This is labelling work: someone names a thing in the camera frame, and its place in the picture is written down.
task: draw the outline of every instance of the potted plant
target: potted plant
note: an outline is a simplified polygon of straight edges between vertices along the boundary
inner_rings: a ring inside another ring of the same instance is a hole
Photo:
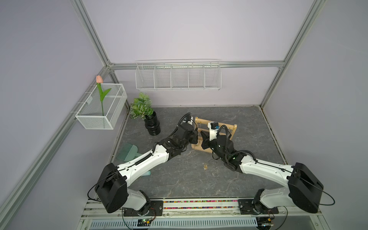
[[[161,132],[160,121],[157,119],[156,112],[151,108],[151,100],[144,93],[139,93],[138,98],[134,98],[134,103],[130,103],[130,118],[140,117],[144,120],[148,133],[156,136]]]

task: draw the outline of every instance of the pink tulip flower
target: pink tulip flower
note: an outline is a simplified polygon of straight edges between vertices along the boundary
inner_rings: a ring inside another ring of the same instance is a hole
[[[100,75],[97,75],[96,76],[96,82],[97,83],[103,83],[103,79],[102,79],[102,77]]]

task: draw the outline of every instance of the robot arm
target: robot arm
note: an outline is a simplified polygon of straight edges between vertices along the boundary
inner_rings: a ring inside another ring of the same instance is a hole
[[[266,214],[273,207],[295,205],[309,213],[318,212],[323,185],[305,165],[296,163],[291,166],[258,160],[250,151],[234,149],[226,126],[209,123],[208,127],[209,133],[201,131],[202,148],[211,148],[212,154],[216,154],[227,168],[257,175],[283,186],[273,190],[258,190],[251,202],[239,205],[242,214]],[[225,129],[225,135],[220,135],[222,128]]]
[[[191,114],[185,114],[167,138],[155,143],[151,150],[134,160],[118,166],[113,163],[105,166],[95,191],[108,213],[121,207],[132,208],[140,215],[148,212],[151,206],[148,196],[143,191],[133,191],[127,187],[153,167],[180,155],[189,143],[197,143],[198,132],[191,120]]]

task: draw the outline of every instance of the white vent grille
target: white vent grille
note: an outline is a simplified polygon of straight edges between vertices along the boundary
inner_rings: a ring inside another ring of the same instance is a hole
[[[100,93],[97,86],[90,92],[90,95],[75,115],[86,129],[114,129],[127,99],[127,93],[122,84],[101,84],[101,88],[103,91],[111,88],[103,100],[104,116],[102,116]]]
[[[138,65],[135,82],[140,91],[221,88],[220,63]]]
[[[147,227],[137,227],[138,219],[126,217],[126,224],[134,229],[146,229]],[[212,229],[216,227],[256,227],[258,226],[255,217],[218,217],[218,218],[159,218],[155,219],[150,229],[164,228],[203,228]],[[123,220],[93,220],[90,230],[94,229],[128,229]]]

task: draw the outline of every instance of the green leaves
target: green leaves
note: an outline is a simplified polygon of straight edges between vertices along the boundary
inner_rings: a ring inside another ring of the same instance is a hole
[[[149,109],[148,109],[148,114],[147,114],[147,115],[148,115],[148,116],[151,116],[152,114],[153,114],[153,109],[152,109],[152,108],[149,108]]]
[[[130,103],[130,117],[135,119],[137,117],[146,119],[146,116],[151,116],[153,114],[153,109],[151,108],[151,100],[149,96],[144,93],[139,93],[138,98],[134,98],[134,102]]]
[[[100,95],[100,101],[103,102],[103,99],[105,98],[105,96],[110,92],[111,88],[110,89],[107,89],[105,90],[105,92],[103,92],[101,95]]]
[[[106,95],[110,92],[111,88],[110,89],[107,89],[105,90],[105,92],[102,90],[102,87],[101,87],[101,83],[97,83],[97,88],[98,88],[98,91],[100,92],[100,101],[101,101],[101,107],[102,107],[102,116],[104,116],[103,114],[103,99],[106,97]]]

